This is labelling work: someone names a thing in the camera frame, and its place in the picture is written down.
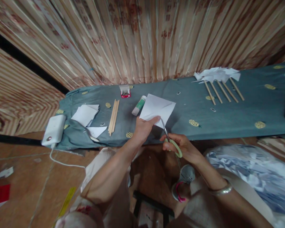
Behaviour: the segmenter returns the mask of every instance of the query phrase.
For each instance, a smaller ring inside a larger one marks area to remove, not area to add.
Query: white power bank
[[[48,121],[41,145],[49,146],[54,143],[59,143],[62,138],[65,121],[65,115],[51,117]]]

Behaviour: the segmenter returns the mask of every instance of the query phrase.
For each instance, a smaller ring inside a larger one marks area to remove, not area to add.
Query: bracelet
[[[217,190],[217,191],[213,191],[213,190],[209,189],[210,194],[214,195],[214,196],[220,196],[220,195],[224,195],[224,194],[231,192],[233,187],[227,179],[225,179],[225,180],[227,181],[226,187],[224,187],[220,190]]]

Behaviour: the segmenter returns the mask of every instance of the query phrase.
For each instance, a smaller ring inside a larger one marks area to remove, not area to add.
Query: teal cloth
[[[230,95],[231,102],[228,102],[218,84],[214,82],[223,103],[215,99],[216,105],[213,105],[211,100],[206,99],[209,94],[205,85],[191,83],[195,81],[194,77],[133,85],[130,98],[121,98],[118,85],[89,86],[73,90],[60,101],[60,109],[64,110],[63,114],[66,115],[66,124],[69,127],[64,130],[57,149],[122,146],[129,140],[126,133],[135,130],[136,116],[131,112],[141,96],[147,96],[148,93],[176,103],[166,124],[167,131],[184,134],[190,140],[285,134],[285,63],[278,64],[282,66],[278,67],[279,69],[275,69],[274,66],[241,71],[240,81],[235,83],[245,101],[232,90],[230,80],[226,83],[239,103]],[[268,89],[265,84],[275,86],[276,89]],[[209,83],[208,86],[212,95],[216,96]],[[106,130],[98,137],[99,143],[89,138],[82,125],[71,120],[82,104],[99,104],[99,112],[91,126],[100,127],[102,123],[109,126],[115,99],[120,100],[115,132],[110,137]],[[107,102],[112,105],[111,108],[105,106]],[[192,126],[189,123],[191,119],[198,122],[200,127]],[[257,129],[255,123],[258,121],[264,122],[266,127]],[[154,126],[146,144],[159,143],[163,134],[161,128]]]

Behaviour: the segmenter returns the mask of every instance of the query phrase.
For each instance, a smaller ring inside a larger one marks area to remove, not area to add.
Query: patterned curtain
[[[42,131],[64,95],[0,49],[0,134]]]
[[[0,0],[0,34],[70,90],[151,83],[267,65],[285,0]]]

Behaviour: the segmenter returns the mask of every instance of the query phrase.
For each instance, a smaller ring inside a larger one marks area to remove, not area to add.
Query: yellow ruler
[[[66,199],[64,200],[64,203],[62,205],[62,208],[61,208],[61,210],[60,210],[60,212],[58,214],[58,218],[63,216],[65,214],[65,212],[67,211],[67,208],[68,208],[68,206],[70,204],[70,201],[71,201],[71,199],[72,199],[72,197],[73,197],[73,195],[75,193],[75,190],[76,190],[75,187],[70,188],[69,193],[67,194]]]

